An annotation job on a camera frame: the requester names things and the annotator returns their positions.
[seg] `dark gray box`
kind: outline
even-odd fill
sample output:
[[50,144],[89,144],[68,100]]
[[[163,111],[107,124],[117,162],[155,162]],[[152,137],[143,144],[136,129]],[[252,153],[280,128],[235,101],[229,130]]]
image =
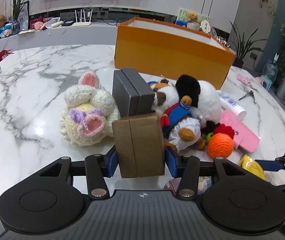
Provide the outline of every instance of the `dark gray box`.
[[125,117],[150,113],[155,92],[134,68],[122,68],[114,71],[112,96]]

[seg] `pink notebook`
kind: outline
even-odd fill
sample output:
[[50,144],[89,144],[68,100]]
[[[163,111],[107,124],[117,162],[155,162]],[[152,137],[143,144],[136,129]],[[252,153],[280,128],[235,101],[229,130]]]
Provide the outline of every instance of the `pink notebook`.
[[245,126],[232,112],[225,110],[221,113],[220,123],[231,126],[238,134],[234,136],[235,149],[239,146],[246,151],[253,153],[260,139]]

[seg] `blue vest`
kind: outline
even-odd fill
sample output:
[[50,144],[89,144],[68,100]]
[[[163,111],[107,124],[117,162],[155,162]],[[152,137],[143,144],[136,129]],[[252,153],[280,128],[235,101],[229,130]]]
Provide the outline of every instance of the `blue vest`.
[[179,105],[172,109],[168,115],[170,125],[162,127],[163,134],[166,138],[169,137],[171,130],[175,127],[179,120],[186,115],[192,117],[191,112],[188,110],[188,107],[184,106],[182,102],[180,102]]

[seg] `silver screw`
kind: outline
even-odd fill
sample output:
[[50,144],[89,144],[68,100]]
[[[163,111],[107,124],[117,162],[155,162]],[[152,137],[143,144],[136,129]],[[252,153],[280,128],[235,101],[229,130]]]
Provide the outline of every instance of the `silver screw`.
[[192,189],[184,188],[179,191],[179,195],[182,197],[192,197],[195,194],[195,192]]
[[95,197],[103,197],[107,194],[107,191],[103,188],[95,188],[91,191],[91,195]]

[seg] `red crocheted flower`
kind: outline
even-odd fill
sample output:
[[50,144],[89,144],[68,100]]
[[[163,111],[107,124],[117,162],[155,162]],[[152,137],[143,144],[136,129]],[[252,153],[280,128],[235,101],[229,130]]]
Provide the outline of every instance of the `red crocheted flower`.
[[229,135],[232,139],[234,138],[235,135],[235,130],[231,128],[231,126],[226,126],[224,124],[219,125],[214,131],[214,134],[216,133],[225,133]]

